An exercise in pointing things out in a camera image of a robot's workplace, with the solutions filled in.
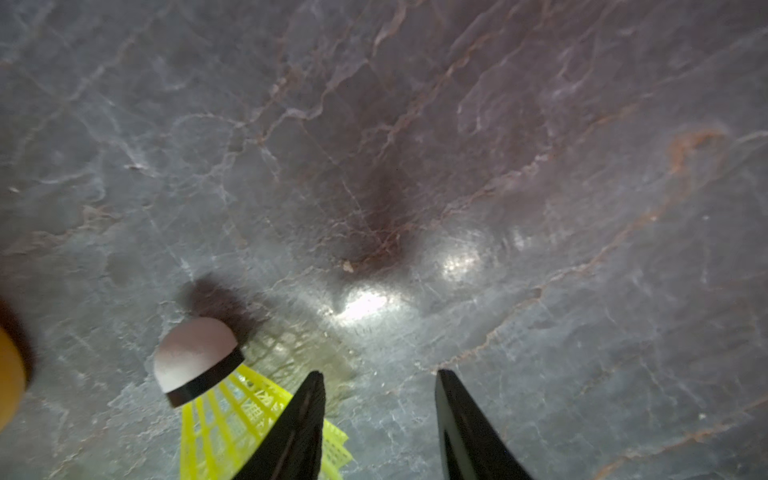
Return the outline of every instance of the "yellow plastic shuttlecock skirt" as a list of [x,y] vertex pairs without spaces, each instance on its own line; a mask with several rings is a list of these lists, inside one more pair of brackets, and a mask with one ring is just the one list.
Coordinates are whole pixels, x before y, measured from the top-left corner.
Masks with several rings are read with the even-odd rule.
[[[181,406],[181,480],[231,480],[269,433],[292,395],[245,365]],[[323,424],[320,471],[341,480],[339,469],[352,460],[349,437],[327,420]]]

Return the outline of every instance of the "orange object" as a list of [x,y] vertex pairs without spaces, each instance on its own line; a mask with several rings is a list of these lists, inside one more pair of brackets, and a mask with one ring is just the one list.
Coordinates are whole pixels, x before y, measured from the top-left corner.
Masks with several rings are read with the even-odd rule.
[[26,381],[22,356],[11,337],[0,328],[0,430],[16,413]]

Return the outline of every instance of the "black band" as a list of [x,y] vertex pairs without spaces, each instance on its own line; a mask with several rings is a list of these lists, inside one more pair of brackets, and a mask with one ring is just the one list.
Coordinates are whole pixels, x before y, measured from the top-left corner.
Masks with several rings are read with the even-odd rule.
[[176,408],[184,403],[190,402],[214,387],[218,382],[224,380],[230,373],[245,360],[243,353],[235,347],[232,353],[225,356],[219,362],[210,367],[205,372],[196,376],[194,379],[183,384],[175,390],[166,393],[170,404]]

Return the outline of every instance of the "white cork tip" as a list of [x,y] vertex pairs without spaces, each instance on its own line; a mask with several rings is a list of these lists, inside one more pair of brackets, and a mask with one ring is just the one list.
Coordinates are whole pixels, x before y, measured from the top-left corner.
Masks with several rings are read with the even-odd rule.
[[197,378],[237,348],[232,330],[212,318],[175,326],[154,352],[154,377],[163,393]]

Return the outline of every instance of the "shuttlecock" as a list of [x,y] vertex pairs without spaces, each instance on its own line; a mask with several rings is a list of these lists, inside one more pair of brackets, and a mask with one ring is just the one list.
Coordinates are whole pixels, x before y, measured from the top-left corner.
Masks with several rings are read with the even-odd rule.
[[[243,360],[229,327],[211,318],[176,326],[155,351],[157,383],[181,413],[181,480],[230,480],[291,400]],[[331,480],[352,460],[347,439],[324,422],[320,471]]]

